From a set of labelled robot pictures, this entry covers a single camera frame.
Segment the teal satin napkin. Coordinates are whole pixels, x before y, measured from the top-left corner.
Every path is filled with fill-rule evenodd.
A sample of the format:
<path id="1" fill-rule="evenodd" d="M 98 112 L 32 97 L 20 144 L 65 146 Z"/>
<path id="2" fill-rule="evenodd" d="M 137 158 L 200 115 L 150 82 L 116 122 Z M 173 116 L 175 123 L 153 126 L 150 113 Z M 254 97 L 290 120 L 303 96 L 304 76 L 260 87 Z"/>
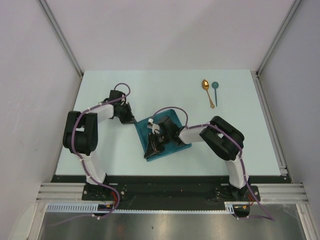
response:
<path id="1" fill-rule="evenodd" d="M 175 110 L 173 110 L 173 109 L 168 109 L 168 110 L 166 110 L 164 112 L 156 114 L 155 117 L 153 118 L 153 120 L 154 120 L 154 122 L 156 124 L 158 124 L 161 121 L 161 119 L 163 117 L 165 117 L 165 116 L 170 117 L 171 120 L 178 127 L 183 127 L 178 115 L 176 114 Z M 139 121 L 139 122 L 137 122 L 135 124 L 135 128 L 137 130 L 137 133 L 138 133 L 138 136 L 139 136 L 139 139 L 140 139 L 144 154 L 145 154 L 145 151 L 147 149 L 148 134 L 152 132 L 152 130 L 147 127 L 148 120 L 149 120 L 148 118 L 145 118 L 145 119 L 143 119 L 143 120 L 141 120 L 141 121 Z M 173 143 L 169 143 L 168 145 L 165 146 L 165 151 L 160 151 L 155 158 L 146 159 L 146 161 L 150 162 L 150 161 L 153 161 L 153 160 L 156 160 L 156 159 L 159 159 L 159 158 L 174 154 L 176 152 L 188 149 L 191 146 L 192 146 L 191 143 L 190 144 L 183 143 L 183 145 L 180 145 L 180 146 L 177 146 L 177 145 L 175 145 Z"/>

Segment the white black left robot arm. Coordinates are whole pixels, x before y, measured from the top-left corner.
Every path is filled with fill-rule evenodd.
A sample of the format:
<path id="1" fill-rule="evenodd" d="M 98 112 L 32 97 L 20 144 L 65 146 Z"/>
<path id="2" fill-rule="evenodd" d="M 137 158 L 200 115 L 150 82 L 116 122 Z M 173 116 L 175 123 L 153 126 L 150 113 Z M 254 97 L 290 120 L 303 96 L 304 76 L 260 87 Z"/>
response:
<path id="1" fill-rule="evenodd" d="M 136 123 L 127 102 L 129 95 L 112 89 L 109 97 L 97 105 L 82 112 L 73 110 L 67 114 L 63 146 L 78 158 L 85 172 L 86 182 L 94 186 L 93 194 L 100 200 L 107 199 L 110 193 L 114 199 L 118 199 L 119 193 L 104 183 L 107 174 L 102 170 L 101 161 L 96 153 L 99 140 L 98 124 L 113 118 L 118 118 L 123 125 Z"/>

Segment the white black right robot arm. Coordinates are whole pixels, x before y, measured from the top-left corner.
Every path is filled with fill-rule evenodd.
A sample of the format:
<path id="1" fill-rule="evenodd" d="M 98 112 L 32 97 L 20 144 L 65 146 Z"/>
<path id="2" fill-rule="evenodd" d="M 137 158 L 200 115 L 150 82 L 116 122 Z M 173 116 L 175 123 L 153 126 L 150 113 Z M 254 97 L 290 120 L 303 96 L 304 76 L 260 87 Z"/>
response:
<path id="1" fill-rule="evenodd" d="M 242 159 L 245 137 L 223 118 L 215 116 L 208 123 L 179 127 L 170 117 L 165 116 L 158 123 L 149 118 L 147 127 L 151 132 L 147 134 L 148 142 L 144 153 L 146 160 L 160 156 L 166 151 L 166 145 L 171 143 L 180 147 L 204 142 L 215 155 L 224 160 L 232 198 L 242 201 L 248 196 L 249 176 Z"/>

